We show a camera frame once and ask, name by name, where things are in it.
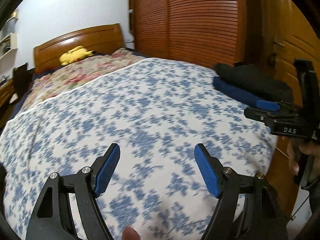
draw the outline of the yellow plush toy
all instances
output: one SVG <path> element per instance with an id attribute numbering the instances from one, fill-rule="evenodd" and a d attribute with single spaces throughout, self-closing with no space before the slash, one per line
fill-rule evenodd
<path id="1" fill-rule="evenodd" d="M 62 54 L 60 57 L 60 62 L 62 66 L 66 66 L 92 55 L 92 51 L 87 51 L 87 49 L 85 49 L 83 46 L 78 46 L 72 50 L 69 50 L 67 53 Z"/>

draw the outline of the metal bolt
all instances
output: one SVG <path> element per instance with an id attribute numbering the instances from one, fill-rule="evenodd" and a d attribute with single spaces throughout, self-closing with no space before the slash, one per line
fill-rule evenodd
<path id="1" fill-rule="evenodd" d="M 257 174 L 258 179 L 264 179 L 264 174 L 261 172 L 258 172 Z"/>
<path id="2" fill-rule="evenodd" d="M 84 167 L 84 168 L 82 168 L 82 173 L 88 173 L 89 171 L 90 171 L 91 169 L 90 169 L 90 167 Z"/>
<path id="3" fill-rule="evenodd" d="M 57 176 L 58 176 L 58 173 L 56 173 L 56 172 L 53 172 L 50 174 L 51 179 L 55 179 Z"/>
<path id="4" fill-rule="evenodd" d="M 223 171 L 227 174 L 230 174 L 232 172 L 232 169 L 230 167 L 224 167 Z"/>

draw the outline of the blue and white bedsheet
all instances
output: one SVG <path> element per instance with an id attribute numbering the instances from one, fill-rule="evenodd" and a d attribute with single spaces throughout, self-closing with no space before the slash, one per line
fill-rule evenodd
<path id="1" fill-rule="evenodd" d="M 217 200 L 194 160 L 203 143 L 239 174 L 266 173 L 277 137 L 246 119 L 246 105 L 212 86 L 215 72 L 149 58 L 51 98 L 11 120 L 0 138 L 7 175 L 5 216 L 25 239 L 28 222 L 51 172 L 76 173 L 113 142 L 121 158 L 97 199 L 115 239 L 132 225 L 142 239 L 200 238 Z M 236 216 L 243 208 L 238 201 Z M 85 239 L 75 202 L 78 236 Z"/>

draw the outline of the folded clothes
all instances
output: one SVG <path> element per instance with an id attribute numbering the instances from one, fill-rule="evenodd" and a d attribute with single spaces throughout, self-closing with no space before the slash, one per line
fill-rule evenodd
<path id="1" fill-rule="evenodd" d="M 214 77 L 212 83 L 216 90 L 219 90 L 225 95 L 227 95 L 228 97 L 231 97 L 232 99 L 235 99 L 250 107 L 254 107 L 254 108 L 257 107 L 257 102 L 259 100 L 262 100 L 262 98 L 257 97 L 256 95 L 248 91 L 245 91 L 243 89 L 227 84 L 221 79 L 221 77 L 218 77 L 218 76 Z"/>
<path id="2" fill-rule="evenodd" d="M 283 81 L 275 80 L 260 73 L 253 65 L 231 67 L 227 64 L 218 63 L 214 66 L 214 70 L 228 84 L 265 100 L 293 103 L 291 87 Z"/>

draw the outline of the door handle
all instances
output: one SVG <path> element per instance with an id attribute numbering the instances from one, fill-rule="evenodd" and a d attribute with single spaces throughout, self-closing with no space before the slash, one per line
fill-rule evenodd
<path id="1" fill-rule="evenodd" d="M 280 43 L 280 42 L 273 41 L 273 43 L 275 43 L 275 44 L 277 44 L 277 45 L 279 45 L 279 46 L 281 46 L 281 47 L 283 47 L 283 48 L 284 48 L 284 44 L 282 44 L 282 43 Z"/>

